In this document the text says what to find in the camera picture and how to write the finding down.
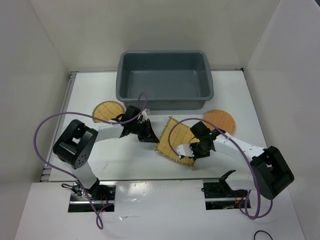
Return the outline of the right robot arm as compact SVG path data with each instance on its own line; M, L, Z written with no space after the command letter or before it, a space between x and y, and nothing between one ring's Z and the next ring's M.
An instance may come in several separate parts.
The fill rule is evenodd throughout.
M260 194L273 200L295 180L280 150L274 146L263 148L246 143L222 129L210 130L201 121L192 126L190 131L199 140L190 145L194 160L218 152L244 164L249 163L253 170L253 177L237 173L234 169L220 177L219 191L225 197L231 196L236 190L255 190L256 180Z

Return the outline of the square woven bamboo tray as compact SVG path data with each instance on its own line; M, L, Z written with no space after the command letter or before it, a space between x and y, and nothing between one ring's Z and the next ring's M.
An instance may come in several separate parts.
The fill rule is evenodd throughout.
M169 133L176 123L178 123L178 121L174 119L173 116L168 117L168 120L160 134L159 143L156 144L154 150L160 153L166 159L171 160L172 162L189 168L193 168L195 161L191 157L187 156L184 158L179 158L169 146ZM170 135L170 143L174 149L176 149L177 146L181 144L191 144L198 142L199 140L196 139L190 131L190 127L183 123L175 127Z

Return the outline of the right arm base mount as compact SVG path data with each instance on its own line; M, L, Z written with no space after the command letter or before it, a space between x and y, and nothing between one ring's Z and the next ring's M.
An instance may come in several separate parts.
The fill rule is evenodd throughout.
M238 209L248 194L248 191L243 189L231 190L229 193L224 193L217 179L203 180L201 191L204 194L205 208L207 211Z

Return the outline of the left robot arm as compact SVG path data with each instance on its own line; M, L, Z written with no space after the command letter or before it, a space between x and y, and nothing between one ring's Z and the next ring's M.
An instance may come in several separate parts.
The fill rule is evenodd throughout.
M137 135L142 143L159 143L147 111L130 105L125 113L110 120L110 124L99 122L85 124L78 119L72 120L63 130L53 146L53 153L66 165L81 182L81 193L88 200L104 194L104 187L93 173L88 159L96 142L119 139L129 134Z

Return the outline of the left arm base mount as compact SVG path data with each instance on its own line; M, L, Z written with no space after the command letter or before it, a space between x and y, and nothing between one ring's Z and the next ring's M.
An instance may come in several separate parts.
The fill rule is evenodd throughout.
M97 192L89 194L92 204L98 212L115 211L116 186L114 181L102 181ZM68 206L69 213L93 212L89 200L77 183L62 183L61 187L71 191Z

